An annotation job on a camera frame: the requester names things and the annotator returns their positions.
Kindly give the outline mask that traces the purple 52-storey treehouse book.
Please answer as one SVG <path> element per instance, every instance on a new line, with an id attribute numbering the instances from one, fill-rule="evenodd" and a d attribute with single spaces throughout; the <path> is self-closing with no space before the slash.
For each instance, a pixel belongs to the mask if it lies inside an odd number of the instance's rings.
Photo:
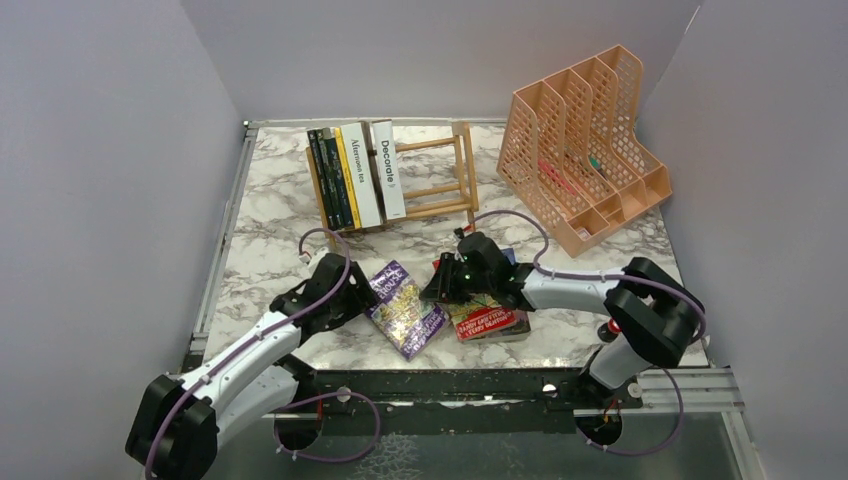
<path id="1" fill-rule="evenodd" d="M 421 288 L 396 260 L 370 280 L 378 298 L 365 315 L 407 361 L 416 357 L 448 324 L 450 317 L 437 304 L 421 300 Z"/>

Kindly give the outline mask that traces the red 13-storey treehouse book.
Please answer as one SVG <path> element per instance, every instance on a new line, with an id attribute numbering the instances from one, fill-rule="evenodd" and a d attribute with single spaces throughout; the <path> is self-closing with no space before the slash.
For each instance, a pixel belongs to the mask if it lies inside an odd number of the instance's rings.
<path id="1" fill-rule="evenodd" d="M 460 343 L 478 340 L 518 324 L 516 313 L 488 294 L 474 294 L 463 304 L 438 303 L 438 306 L 448 315 Z"/>

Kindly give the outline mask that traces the black moon and sixpence book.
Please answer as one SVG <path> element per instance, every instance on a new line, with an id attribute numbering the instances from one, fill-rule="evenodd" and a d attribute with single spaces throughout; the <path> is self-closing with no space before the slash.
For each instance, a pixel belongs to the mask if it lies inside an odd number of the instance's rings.
<path id="1" fill-rule="evenodd" d="M 335 208 L 332 205 L 332 198 L 329 191 L 329 185 L 326 181 L 324 172 L 323 172 L 323 163 L 322 156 L 320 153 L 319 142 L 318 142 L 318 130 L 310 129 L 307 131 L 307 137 L 309 140 L 310 151 L 312 154 L 312 163 L 315 168 L 316 177 L 319 185 L 319 192 L 321 196 L 321 201 L 323 205 L 324 217 L 327 221 L 327 226 L 330 230 L 336 231 L 340 228 L 340 224 L 338 222 Z"/>

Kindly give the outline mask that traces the green alice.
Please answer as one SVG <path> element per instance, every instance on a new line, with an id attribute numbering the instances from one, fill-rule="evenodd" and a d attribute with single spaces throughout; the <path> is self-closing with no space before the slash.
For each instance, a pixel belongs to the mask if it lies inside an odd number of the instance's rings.
<path id="1" fill-rule="evenodd" d="M 333 156 L 335 148 L 335 137 L 328 128 L 318 129 L 316 132 L 318 141 L 323 179 L 327 184 L 330 209 L 334 215 L 333 225 L 335 230 L 342 230 L 352 226 L 351 214 L 345 211 L 343 193 L 344 185 L 340 179 L 340 171 L 336 167 L 337 158 Z"/>

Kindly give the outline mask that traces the white furniture book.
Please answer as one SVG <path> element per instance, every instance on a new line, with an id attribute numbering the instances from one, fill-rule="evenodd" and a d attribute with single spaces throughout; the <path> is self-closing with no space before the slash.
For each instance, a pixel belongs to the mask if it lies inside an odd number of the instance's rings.
<path id="1" fill-rule="evenodd" d="M 385 217 L 388 221 L 405 218 L 407 212 L 400 182 L 393 123 L 390 119 L 383 119 L 372 122 L 371 128 Z"/>

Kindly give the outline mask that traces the white afternoon tea coffee book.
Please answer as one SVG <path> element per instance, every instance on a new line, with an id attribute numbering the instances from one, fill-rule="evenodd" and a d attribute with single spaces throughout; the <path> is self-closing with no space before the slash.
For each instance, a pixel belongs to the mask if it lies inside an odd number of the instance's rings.
<path id="1" fill-rule="evenodd" d="M 380 226 L 383 221 L 375 183 L 372 178 L 365 123 L 348 123 L 342 125 L 340 128 L 353 176 L 355 195 L 362 222 L 361 228 Z"/>

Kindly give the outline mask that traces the yellow book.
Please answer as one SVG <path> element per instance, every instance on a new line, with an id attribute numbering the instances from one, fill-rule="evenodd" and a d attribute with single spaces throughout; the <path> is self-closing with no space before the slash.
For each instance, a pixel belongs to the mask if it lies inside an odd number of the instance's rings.
<path id="1" fill-rule="evenodd" d="M 355 229 L 360 229 L 362 227 L 360 212 L 356 200 L 353 176 L 351 173 L 351 169 L 348 162 L 346 146 L 344 143 L 342 131 L 340 127 L 334 128 L 334 134 L 336 138 L 337 149 L 340 156 L 341 169 L 344 176 L 345 189 L 347 193 L 347 198 L 349 201 L 349 207 L 353 219 L 353 227 Z"/>

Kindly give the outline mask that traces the floral little women book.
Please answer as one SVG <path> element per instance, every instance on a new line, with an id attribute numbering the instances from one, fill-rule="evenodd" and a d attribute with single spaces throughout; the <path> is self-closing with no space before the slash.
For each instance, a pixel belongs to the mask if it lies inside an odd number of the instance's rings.
<path id="1" fill-rule="evenodd" d="M 323 134 L 324 144 L 329 155 L 329 162 L 331 164 L 331 169 L 336 185 L 336 195 L 339 203 L 341 225 L 343 228 L 352 228 L 354 226 L 354 219 L 352 215 L 347 187 L 345 185 L 345 177 L 342 170 L 338 138 L 332 128 L 324 128 Z"/>

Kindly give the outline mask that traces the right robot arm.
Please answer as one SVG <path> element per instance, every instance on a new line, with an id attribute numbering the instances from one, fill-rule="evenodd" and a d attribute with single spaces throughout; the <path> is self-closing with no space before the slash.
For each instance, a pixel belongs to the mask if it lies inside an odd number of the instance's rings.
<path id="1" fill-rule="evenodd" d="M 491 238 L 474 232 L 456 252 L 440 255 L 419 297 L 460 305 L 478 294 L 510 310 L 564 309 L 612 319 L 617 337 L 592 354 L 576 383 L 579 398 L 592 407 L 651 367 L 677 367 L 704 326 L 702 303 L 645 257 L 607 271 L 546 270 L 509 259 Z"/>

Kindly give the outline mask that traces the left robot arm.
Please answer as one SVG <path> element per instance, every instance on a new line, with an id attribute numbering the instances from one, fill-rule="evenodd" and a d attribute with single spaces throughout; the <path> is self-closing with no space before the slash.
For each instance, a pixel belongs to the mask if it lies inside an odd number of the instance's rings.
<path id="1" fill-rule="evenodd" d="M 146 387 L 124 450 L 157 479 L 200 479 L 236 434 L 275 409 L 298 411 L 314 384 L 281 360 L 312 336 L 374 307 L 357 262 L 325 254 L 311 276 L 274 298 L 241 338 L 195 369 Z"/>

